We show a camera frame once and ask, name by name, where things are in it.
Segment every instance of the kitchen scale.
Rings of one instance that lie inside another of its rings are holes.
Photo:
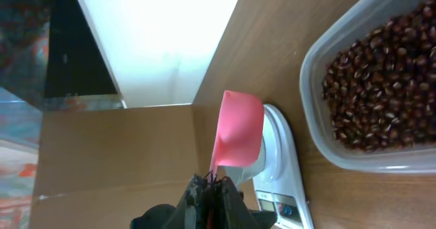
[[[262,146],[258,160],[250,167],[226,166],[225,169],[237,185],[253,178],[259,208],[277,214],[276,226],[313,228],[294,139],[285,117],[277,108],[264,104]]]

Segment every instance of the clear plastic container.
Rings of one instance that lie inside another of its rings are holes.
[[[322,155],[335,165],[365,172],[436,172],[436,144],[403,150],[357,153],[332,137],[329,109],[321,99],[325,65],[356,39],[392,16],[408,14],[427,0],[360,0],[312,45],[300,73],[300,94],[312,139]]]

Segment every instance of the black object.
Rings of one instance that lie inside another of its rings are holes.
[[[160,204],[131,221],[131,229],[144,228],[271,228],[275,212],[250,211],[229,177],[208,182],[194,175],[177,207]]]
[[[117,94],[77,0],[53,0],[48,46],[45,98]]]

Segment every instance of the wooden surface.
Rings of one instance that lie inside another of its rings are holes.
[[[300,66],[318,37],[357,1],[239,0],[194,102],[200,168],[208,169],[223,91],[252,93],[280,108],[292,126],[316,228],[436,228],[435,175],[343,170],[309,135]]]

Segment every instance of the brown cardboard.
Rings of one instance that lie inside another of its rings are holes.
[[[30,228],[128,228],[196,172],[191,106],[46,113]]]

